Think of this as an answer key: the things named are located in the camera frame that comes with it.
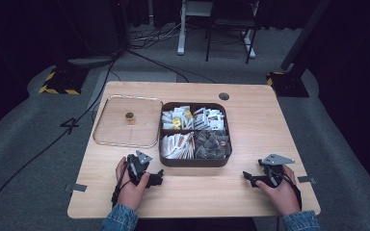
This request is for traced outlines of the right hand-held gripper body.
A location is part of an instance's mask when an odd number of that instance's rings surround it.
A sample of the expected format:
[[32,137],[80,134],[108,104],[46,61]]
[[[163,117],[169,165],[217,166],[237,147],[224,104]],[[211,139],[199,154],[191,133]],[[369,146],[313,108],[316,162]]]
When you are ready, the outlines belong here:
[[283,166],[294,164],[295,160],[278,154],[270,154],[264,159],[259,159],[258,163],[265,173],[265,176],[261,178],[261,181],[269,187],[276,188],[283,180]]

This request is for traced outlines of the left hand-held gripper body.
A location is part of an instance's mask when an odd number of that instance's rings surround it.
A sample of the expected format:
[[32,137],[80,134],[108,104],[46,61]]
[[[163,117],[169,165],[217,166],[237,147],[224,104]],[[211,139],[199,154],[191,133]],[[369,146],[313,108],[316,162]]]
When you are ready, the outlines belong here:
[[129,163],[129,177],[134,185],[138,185],[142,176],[146,172],[152,158],[144,152],[137,150],[135,154],[129,154],[127,161]]

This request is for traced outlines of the person's right hand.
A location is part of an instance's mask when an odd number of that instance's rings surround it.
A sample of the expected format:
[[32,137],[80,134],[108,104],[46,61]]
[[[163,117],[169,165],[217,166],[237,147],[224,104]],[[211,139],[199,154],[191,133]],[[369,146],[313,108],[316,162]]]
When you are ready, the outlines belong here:
[[291,185],[296,184],[294,172],[288,166],[284,166],[283,168],[284,173],[288,176],[291,182],[283,180],[276,188],[271,188],[262,181],[257,181],[255,185],[269,197],[279,214],[282,217],[285,217],[298,213],[302,209],[299,205],[297,196],[291,187]]

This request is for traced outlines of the person's left hand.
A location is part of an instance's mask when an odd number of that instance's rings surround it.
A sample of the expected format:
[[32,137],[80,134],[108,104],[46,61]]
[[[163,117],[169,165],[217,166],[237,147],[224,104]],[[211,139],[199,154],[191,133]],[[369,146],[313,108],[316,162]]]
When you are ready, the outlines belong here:
[[122,157],[115,169],[117,184],[120,186],[118,203],[136,211],[143,200],[150,173],[145,172],[140,183],[135,185],[130,181],[129,174],[124,171],[125,162],[126,158]]

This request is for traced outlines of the pile of white paper sachets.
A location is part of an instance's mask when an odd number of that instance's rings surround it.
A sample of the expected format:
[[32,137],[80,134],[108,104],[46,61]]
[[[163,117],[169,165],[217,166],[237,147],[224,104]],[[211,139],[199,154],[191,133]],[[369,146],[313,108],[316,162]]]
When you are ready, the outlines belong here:
[[161,155],[169,160],[191,160],[195,157],[194,133],[166,135],[160,142]]

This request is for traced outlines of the clear lid with brass knob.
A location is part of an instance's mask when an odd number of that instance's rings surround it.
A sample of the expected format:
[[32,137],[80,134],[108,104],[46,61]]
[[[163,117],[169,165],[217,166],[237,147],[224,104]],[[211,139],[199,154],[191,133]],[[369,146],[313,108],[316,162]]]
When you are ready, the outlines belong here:
[[157,98],[112,95],[105,101],[92,137],[103,145],[150,148],[158,141],[162,106]]

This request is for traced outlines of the brown divided box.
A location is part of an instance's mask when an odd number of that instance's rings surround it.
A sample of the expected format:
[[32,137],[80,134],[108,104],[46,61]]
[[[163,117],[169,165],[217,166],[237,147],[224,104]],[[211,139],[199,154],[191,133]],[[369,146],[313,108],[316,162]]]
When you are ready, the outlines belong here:
[[[225,108],[217,103],[195,103],[195,102],[169,102],[166,103],[162,107],[162,113],[164,111],[170,111],[175,107],[180,107],[180,106],[189,106],[191,108],[191,113],[194,116],[194,112],[202,107],[209,108],[209,109],[218,109],[222,111],[225,114],[225,128],[224,130],[230,137],[229,133],[229,128],[228,128],[228,123],[227,123],[227,116],[226,116],[226,111]],[[162,128],[162,122],[160,119],[160,136],[159,136],[159,156],[160,156],[160,161],[163,165],[167,167],[223,167],[226,165],[230,155],[221,160],[215,160],[215,159],[210,159],[210,160],[203,160],[203,159],[197,159],[194,157],[191,160],[169,160],[164,158],[161,153],[160,153],[160,148],[161,148],[161,140],[166,136],[166,135],[173,135],[173,134],[187,134],[187,133],[194,133],[194,141],[195,141],[195,148],[196,148],[196,133],[199,131],[203,130],[196,130],[195,128],[193,130],[165,130]]]

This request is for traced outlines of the pile of snack packets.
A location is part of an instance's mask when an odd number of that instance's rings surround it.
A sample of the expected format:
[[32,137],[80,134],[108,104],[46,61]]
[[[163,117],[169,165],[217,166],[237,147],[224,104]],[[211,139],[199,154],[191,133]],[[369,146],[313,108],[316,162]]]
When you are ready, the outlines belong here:
[[231,154],[230,137],[225,130],[203,130],[196,133],[195,157],[221,160]]

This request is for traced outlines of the pile of white yellow packets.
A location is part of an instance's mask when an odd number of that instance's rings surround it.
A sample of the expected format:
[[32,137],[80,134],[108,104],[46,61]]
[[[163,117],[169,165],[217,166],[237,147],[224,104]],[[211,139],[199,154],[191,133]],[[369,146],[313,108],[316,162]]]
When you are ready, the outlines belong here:
[[161,116],[162,128],[165,130],[193,130],[194,117],[189,106],[175,107],[164,111]]

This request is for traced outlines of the pile of white red packets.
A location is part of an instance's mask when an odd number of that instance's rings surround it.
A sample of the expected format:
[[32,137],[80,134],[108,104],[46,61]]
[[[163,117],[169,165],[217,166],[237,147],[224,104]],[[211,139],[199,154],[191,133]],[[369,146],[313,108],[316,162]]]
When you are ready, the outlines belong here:
[[196,130],[224,130],[225,114],[218,109],[202,107],[194,112]]

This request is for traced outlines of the striped black yellow stand base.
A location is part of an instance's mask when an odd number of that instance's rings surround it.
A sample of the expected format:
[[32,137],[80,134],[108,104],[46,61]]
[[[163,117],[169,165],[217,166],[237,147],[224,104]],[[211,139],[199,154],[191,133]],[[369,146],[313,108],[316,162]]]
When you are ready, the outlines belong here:
[[53,68],[40,87],[39,93],[78,95],[89,71],[85,68],[72,67],[69,70]]
[[278,97],[309,97],[302,79],[289,73],[269,72],[266,74],[266,82]]

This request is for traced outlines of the dark slanted stand pole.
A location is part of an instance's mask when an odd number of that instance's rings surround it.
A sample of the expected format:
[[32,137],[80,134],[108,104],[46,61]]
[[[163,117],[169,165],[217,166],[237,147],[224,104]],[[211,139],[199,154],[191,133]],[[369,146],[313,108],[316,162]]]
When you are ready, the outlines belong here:
[[299,53],[303,50],[304,44],[309,38],[311,32],[316,27],[318,21],[324,14],[325,10],[327,9],[328,5],[330,4],[331,0],[320,0],[320,3],[317,5],[315,10],[313,11],[312,15],[305,23],[302,32],[297,37],[296,41],[294,42],[293,46],[291,47],[290,51],[284,58],[283,62],[280,65],[280,68],[283,70],[287,70],[289,66],[295,61],[295,59],[299,56]]

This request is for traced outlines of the white desk frame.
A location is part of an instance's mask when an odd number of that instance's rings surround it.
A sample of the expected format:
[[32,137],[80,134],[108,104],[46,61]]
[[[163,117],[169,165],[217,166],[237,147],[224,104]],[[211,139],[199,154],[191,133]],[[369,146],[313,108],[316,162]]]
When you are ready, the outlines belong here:
[[[180,32],[177,45],[177,54],[185,54],[185,41],[186,41],[186,20],[192,16],[208,17],[212,8],[211,0],[181,0],[180,10]],[[255,58],[255,52],[252,48],[249,48],[249,44],[252,41],[252,30],[242,32],[241,36],[250,59]]]

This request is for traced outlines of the black metal chair frame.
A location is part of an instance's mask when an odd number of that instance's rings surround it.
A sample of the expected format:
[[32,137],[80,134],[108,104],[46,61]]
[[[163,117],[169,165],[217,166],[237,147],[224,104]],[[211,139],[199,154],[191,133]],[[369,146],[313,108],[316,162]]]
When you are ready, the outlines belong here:
[[258,0],[213,0],[206,38],[207,47],[205,60],[209,61],[212,44],[227,44],[225,41],[213,40],[212,34],[215,29],[223,31],[240,31],[241,44],[247,51],[246,64],[255,57],[253,43],[259,29],[256,17]]

